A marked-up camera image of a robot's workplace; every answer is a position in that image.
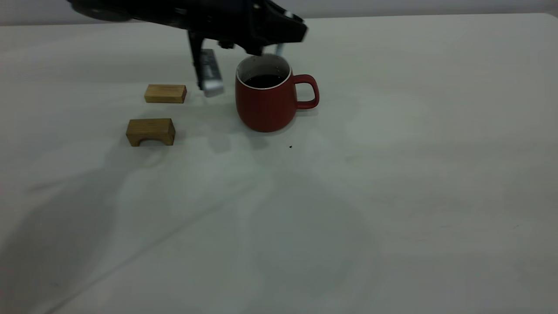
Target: white table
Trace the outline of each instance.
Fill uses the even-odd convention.
[[[242,49],[206,99],[181,30],[1,27],[0,313],[556,313],[558,20],[307,24],[321,102],[274,134]],[[159,117],[174,146],[130,147]]]

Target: dark liquid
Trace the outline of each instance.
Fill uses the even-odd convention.
[[[274,74],[264,74],[248,79],[245,83],[250,87],[268,88],[281,84],[285,78]]]

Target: rectangular wooden block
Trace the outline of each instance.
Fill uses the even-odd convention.
[[[184,103],[186,86],[150,84],[145,91],[145,101],[163,103]]]
[[[130,145],[139,146],[143,140],[160,140],[166,145],[174,143],[176,131],[171,119],[130,120],[126,137]]]

